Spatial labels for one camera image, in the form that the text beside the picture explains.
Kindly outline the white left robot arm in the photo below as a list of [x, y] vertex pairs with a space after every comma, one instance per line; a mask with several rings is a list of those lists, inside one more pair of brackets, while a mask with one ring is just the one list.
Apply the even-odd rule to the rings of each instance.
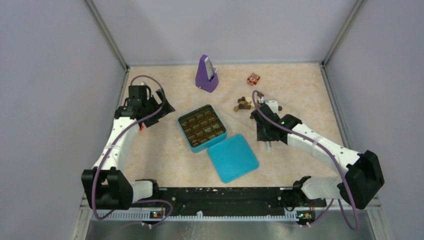
[[99, 159], [81, 175], [89, 206], [94, 210], [127, 210], [138, 200], [149, 207], [160, 202], [154, 180], [129, 182], [124, 169], [140, 129], [157, 124], [175, 109], [162, 88], [153, 92], [147, 85], [131, 85], [128, 93], [124, 104], [114, 112], [112, 130]]

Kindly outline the teal chocolate box with tray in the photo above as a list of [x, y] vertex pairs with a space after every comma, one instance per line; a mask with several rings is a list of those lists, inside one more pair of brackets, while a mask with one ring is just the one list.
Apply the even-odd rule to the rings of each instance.
[[226, 126], [210, 104], [180, 116], [177, 122], [193, 153], [199, 153], [227, 137]]

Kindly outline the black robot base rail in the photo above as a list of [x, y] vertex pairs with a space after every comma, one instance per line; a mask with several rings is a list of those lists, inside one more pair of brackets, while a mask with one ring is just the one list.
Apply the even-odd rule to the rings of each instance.
[[160, 187], [133, 207], [157, 208], [170, 220], [277, 220], [314, 219], [323, 198], [308, 199], [292, 187]]

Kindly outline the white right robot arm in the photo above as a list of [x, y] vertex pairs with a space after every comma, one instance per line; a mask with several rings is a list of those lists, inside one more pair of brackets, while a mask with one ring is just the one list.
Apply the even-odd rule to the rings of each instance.
[[258, 104], [251, 112], [256, 121], [257, 140], [280, 141], [309, 154], [331, 168], [336, 177], [303, 177], [293, 200], [307, 206], [314, 199], [344, 200], [363, 210], [385, 184], [378, 156], [366, 150], [363, 153], [339, 145], [312, 130], [299, 118], [278, 115], [274, 100]]

